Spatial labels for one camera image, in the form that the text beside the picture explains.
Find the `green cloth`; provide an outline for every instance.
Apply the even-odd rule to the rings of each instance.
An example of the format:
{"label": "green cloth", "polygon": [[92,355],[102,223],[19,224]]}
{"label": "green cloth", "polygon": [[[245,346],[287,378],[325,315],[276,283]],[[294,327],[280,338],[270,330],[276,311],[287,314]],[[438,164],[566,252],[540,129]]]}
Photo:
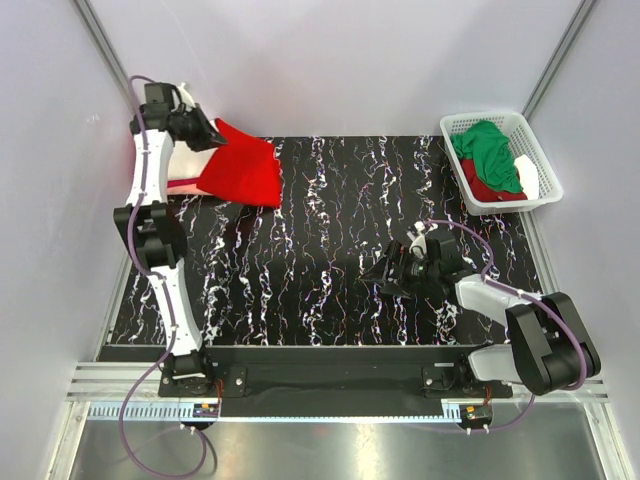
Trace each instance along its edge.
{"label": "green cloth", "polygon": [[493,122],[480,120],[464,133],[451,135],[456,155],[472,158],[478,178],[495,192],[522,192],[509,138]]}

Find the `dark red cloth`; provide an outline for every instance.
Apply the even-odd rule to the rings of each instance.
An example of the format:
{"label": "dark red cloth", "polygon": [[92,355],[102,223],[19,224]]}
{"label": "dark red cloth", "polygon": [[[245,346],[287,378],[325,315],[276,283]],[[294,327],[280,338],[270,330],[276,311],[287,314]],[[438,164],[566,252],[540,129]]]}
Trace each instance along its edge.
{"label": "dark red cloth", "polygon": [[460,162],[464,176],[467,177],[467,182],[471,187],[471,192],[476,200],[481,202],[514,202],[516,200],[527,200],[527,196],[522,193],[511,192],[495,192],[487,187],[482,180],[478,178],[476,174],[476,166],[473,160],[465,158]]}
{"label": "dark red cloth", "polygon": [[219,118],[216,127],[227,145],[219,147],[211,156],[196,187],[222,200],[279,208],[282,181],[274,146]]}

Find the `white cloth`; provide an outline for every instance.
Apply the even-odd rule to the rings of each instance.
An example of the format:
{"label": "white cloth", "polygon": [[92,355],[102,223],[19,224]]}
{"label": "white cloth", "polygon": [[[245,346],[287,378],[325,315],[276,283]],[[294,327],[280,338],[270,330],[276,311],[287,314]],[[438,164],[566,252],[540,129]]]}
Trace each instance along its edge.
{"label": "white cloth", "polygon": [[522,191],[528,200],[540,198],[540,177],[536,165],[526,155],[521,155],[514,162],[520,177]]}

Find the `laundry basket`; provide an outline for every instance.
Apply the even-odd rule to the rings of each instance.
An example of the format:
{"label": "laundry basket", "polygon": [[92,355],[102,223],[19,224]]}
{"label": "laundry basket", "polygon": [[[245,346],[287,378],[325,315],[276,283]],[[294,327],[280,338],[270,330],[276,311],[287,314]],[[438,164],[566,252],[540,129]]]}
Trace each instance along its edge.
{"label": "laundry basket", "polygon": [[[496,124],[502,133],[509,137],[509,149],[514,158],[527,155],[538,169],[540,179],[540,198],[537,200],[518,200],[515,202],[481,202],[476,200],[467,182],[460,159],[451,143],[451,135],[464,133],[479,120],[489,120]],[[527,120],[515,112],[480,112],[449,115],[440,120],[444,135],[445,149],[458,179],[462,198],[471,215],[489,215],[508,212],[528,212],[540,205],[557,202],[562,198],[562,187],[549,165],[546,155],[536,140]]]}

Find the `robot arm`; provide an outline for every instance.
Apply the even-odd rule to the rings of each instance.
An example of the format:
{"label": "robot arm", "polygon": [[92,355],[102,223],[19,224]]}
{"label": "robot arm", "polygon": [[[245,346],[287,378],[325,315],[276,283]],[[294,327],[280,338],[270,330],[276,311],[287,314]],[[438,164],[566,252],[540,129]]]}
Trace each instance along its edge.
{"label": "robot arm", "polygon": [[485,282],[458,252],[449,232],[425,233],[422,224],[410,233],[405,247],[392,241],[385,255],[362,279],[380,285],[380,293],[401,297],[426,295],[475,310],[508,327],[510,344],[482,346],[465,360],[465,378],[473,382],[500,380],[522,383],[544,395],[578,381],[581,359],[563,330],[539,306],[539,300],[560,317],[577,340],[585,358],[587,377],[600,372],[600,358],[571,299],[560,292],[546,296],[512,295]]}
{"label": "robot arm", "polygon": [[[184,141],[193,151],[226,142],[180,87],[167,83],[146,84],[145,103],[140,110],[145,131],[135,117],[130,124],[136,145],[131,193],[126,206],[116,208],[113,217],[127,250],[135,249],[137,259],[146,269],[158,301],[167,345],[173,344],[165,362],[172,382],[187,390],[204,389],[213,384],[213,368],[187,295],[184,277],[187,237],[167,203],[167,176],[174,142]],[[146,149],[143,135],[146,135]],[[130,246],[127,227],[141,196]],[[175,326],[171,324],[170,307]]]}

